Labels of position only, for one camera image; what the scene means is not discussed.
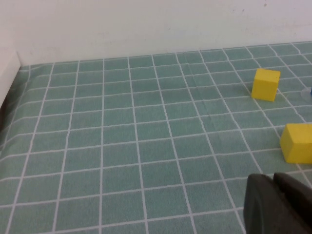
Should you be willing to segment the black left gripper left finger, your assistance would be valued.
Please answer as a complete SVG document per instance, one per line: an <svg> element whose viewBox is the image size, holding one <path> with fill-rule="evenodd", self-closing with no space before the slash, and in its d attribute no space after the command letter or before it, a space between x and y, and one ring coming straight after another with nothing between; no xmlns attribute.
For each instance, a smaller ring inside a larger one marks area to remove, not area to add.
<svg viewBox="0 0 312 234"><path fill-rule="evenodd" d="M248 234L300 233L295 210L266 175L248 176L243 216Z"/></svg>

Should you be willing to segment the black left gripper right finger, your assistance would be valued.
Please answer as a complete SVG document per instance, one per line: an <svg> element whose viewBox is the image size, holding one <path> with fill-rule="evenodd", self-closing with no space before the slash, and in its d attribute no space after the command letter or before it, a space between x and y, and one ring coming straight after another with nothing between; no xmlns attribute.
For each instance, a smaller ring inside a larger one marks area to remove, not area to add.
<svg viewBox="0 0 312 234"><path fill-rule="evenodd" d="M307 185L285 173L275 173L274 183L283 194L295 219L312 233L312 190Z"/></svg>

